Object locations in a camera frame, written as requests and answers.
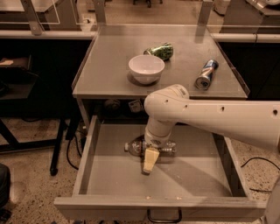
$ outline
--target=can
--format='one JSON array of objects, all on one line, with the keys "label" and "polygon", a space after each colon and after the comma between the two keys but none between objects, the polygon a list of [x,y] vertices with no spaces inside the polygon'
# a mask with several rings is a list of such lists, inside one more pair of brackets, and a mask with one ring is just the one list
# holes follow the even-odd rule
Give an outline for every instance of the can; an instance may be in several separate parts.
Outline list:
[{"label": "can", "polygon": [[219,63],[210,59],[202,68],[199,77],[195,81],[195,86],[202,90],[208,90],[211,85],[211,81],[214,75],[215,69],[219,66]]},{"label": "can", "polygon": [[170,43],[164,43],[160,46],[150,47],[143,54],[150,54],[159,57],[161,60],[168,60],[173,55],[173,46]]}]

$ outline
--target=green can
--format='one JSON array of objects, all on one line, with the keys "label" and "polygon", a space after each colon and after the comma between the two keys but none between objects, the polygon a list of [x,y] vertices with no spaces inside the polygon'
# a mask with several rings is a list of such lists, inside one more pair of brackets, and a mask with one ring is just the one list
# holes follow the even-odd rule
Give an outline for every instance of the green can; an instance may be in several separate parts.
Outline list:
[{"label": "green can", "polygon": [[165,43],[160,46],[150,47],[143,54],[150,54],[159,57],[161,60],[168,60],[173,55],[173,46]]}]

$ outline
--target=blue can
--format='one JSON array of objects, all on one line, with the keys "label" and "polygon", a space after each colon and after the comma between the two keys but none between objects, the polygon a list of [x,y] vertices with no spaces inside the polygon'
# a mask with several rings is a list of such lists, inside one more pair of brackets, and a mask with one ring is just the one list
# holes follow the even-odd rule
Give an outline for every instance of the blue can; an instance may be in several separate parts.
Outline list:
[{"label": "blue can", "polygon": [[210,59],[202,68],[199,77],[195,81],[195,86],[202,90],[208,90],[211,85],[211,81],[214,75],[214,71],[219,66],[219,63],[214,60]]}]

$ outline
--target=black metal stand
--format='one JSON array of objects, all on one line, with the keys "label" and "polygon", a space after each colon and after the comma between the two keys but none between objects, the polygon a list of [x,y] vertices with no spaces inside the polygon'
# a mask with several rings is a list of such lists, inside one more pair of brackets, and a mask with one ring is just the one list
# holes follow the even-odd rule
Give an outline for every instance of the black metal stand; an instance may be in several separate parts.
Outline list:
[{"label": "black metal stand", "polygon": [[33,142],[20,143],[5,126],[3,121],[0,119],[0,134],[6,139],[9,144],[0,145],[0,154],[8,152],[19,152],[19,151],[29,151],[31,149],[40,149],[42,147],[54,146],[52,154],[52,163],[50,172],[54,176],[57,174],[57,163],[60,154],[60,144],[63,137],[63,130],[66,127],[65,121],[60,119],[59,130],[57,137],[55,139],[40,140]]}]

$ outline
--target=floor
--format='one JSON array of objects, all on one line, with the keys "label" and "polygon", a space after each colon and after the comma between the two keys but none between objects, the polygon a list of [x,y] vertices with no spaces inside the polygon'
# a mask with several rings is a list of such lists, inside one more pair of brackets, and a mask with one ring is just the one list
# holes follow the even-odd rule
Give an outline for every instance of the floor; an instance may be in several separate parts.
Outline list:
[{"label": "floor", "polygon": [[[106,15],[109,24],[189,24],[195,25],[199,12],[200,1],[164,0],[163,4],[153,0],[148,9],[144,1],[138,0],[136,5],[132,1],[112,0],[106,2]],[[222,17],[211,12],[213,31],[219,30]],[[59,126],[57,120],[40,120],[37,122],[25,122],[21,119],[4,118],[4,123],[20,142],[49,139],[56,137]],[[81,139],[84,134],[82,129],[77,130],[78,148],[81,150]],[[0,136],[0,144],[5,140]],[[12,216],[6,222],[8,224],[35,223],[35,224],[64,224],[75,223],[75,220],[67,220],[53,205],[56,197],[71,196],[74,188],[77,171],[67,162],[67,146],[69,142],[63,140],[59,154],[58,173],[51,176],[49,169],[53,155],[53,148],[45,148],[26,152],[1,154],[0,163],[9,166],[11,172],[10,201],[5,208],[12,211]],[[81,160],[75,141],[69,147],[69,158],[75,166],[79,166]],[[240,165],[253,157],[267,158],[280,166],[278,152],[260,149],[233,140]],[[279,171],[272,164],[264,160],[252,160],[242,168],[246,178],[246,184],[255,190],[251,190],[253,200],[267,200]],[[99,223],[98,220],[87,220],[87,223]],[[149,223],[146,221],[120,221],[120,223]],[[185,224],[214,224],[216,222],[183,221]],[[260,224],[260,220],[251,222]]]}]

